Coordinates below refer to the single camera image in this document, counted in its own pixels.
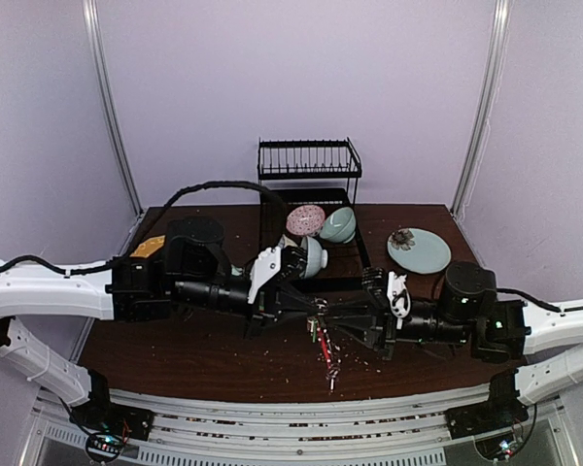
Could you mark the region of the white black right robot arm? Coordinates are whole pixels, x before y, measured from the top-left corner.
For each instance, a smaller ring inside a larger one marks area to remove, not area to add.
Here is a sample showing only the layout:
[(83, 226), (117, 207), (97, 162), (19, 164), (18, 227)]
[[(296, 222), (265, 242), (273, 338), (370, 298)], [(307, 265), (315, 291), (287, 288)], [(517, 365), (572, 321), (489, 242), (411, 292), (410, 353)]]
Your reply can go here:
[(507, 289), (501, 301), (494, 272), (470, 262), (454, 262), (444, 272), (435, 299), (413, 297), (407, 278), (368, 269), (362, 279), (367, 299), (323, 306), (308, 328), (319, 341), (327, 376), (338, 374), (337, 328), (391, 359), (397, 342), (468, 345), (472, 358), (502, 364), (543, 350), (561, 353), (492, 378), (489, 400), (479, 407), (485, 427), (501, 427), (516, 412), (583, 382), (583, 300), (551, 304)]

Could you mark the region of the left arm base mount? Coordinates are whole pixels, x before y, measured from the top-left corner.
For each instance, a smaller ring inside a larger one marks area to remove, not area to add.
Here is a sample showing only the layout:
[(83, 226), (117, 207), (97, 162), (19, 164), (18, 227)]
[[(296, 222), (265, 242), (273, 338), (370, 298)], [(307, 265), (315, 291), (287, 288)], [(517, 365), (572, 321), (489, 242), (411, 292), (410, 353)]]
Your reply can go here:
[(85, 453), (96, 463), (109, 463), (129, 450), (129, 441), (147, 441), (154, 423), (154, 412), (112, 403), (102, 417), (84, 407), (67, 410), (70, 421), (86, 436)]

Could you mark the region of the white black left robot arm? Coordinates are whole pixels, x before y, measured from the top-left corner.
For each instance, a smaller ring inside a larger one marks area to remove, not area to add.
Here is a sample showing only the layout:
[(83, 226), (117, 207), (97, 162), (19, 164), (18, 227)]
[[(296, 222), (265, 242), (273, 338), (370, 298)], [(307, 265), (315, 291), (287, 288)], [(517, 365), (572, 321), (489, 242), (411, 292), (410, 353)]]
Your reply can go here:
[(38, 257), (0, 260), (0, 358), (29, 381), (81, 410), (100, 431), (120, 423), (105, 378), (58, 355), (21, 322), (22, 316), (85, 316), (140, 322), (167, 318), (174, 307), (244, 316), (252, 331), (294, 317), (315, 316), (324, 303), (291, 282), (306, 265), (300, 248), (260, 252), (246, 275), (235, 275), (223, 250), (223, 227), (208, 216), (169, 223), (148, 256), (54, 266)]

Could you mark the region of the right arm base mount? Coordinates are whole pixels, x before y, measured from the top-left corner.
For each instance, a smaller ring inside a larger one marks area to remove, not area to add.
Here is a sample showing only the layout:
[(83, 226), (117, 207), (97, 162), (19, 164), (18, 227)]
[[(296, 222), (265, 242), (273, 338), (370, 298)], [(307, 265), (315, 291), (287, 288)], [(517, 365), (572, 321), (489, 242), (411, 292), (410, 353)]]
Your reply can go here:
[(537, 407), (533, 408), (529, 430), (524, 426), (529, 419), (528, 407), (519, 401), (485, 401), (449, 409), (444, 415), (452, 440), (473, 437), (477, 453), (499, 463), (509, 461), (529, 442), (537, 421)]

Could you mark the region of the large grey red keyring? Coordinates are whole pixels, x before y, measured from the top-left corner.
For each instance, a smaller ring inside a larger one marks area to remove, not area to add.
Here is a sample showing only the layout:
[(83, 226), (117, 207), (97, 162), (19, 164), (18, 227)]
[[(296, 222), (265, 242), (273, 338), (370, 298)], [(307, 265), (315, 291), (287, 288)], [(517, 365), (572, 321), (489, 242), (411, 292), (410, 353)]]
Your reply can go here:
[(335, 345), (326, 325), (326, 315), (323, 310), (326, 307), (327, 301), (323, 298), (317, 298), (319, 308), (315, 318), (319, 322), (318, 341), (313, 344), (318, 344), (322, 359), (326, 365), (326, 380), (328, 384), (328, 391), (332, 393), (336, 388), (337, 379), (340, 374), (341, 359), (339, 357), (339, 347)]

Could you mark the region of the green tag key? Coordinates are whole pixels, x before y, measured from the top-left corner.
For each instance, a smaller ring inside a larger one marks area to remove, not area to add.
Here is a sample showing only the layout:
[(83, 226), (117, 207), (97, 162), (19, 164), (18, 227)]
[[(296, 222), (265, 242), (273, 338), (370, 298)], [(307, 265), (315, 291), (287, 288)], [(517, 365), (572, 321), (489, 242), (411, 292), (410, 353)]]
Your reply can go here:
[(319, 322), (315, 317), (308, 317), (307, 318), (307, 331), (311, 336), (311, 340), (313, 343), (318, 341), (318, 334), (319, 334)]

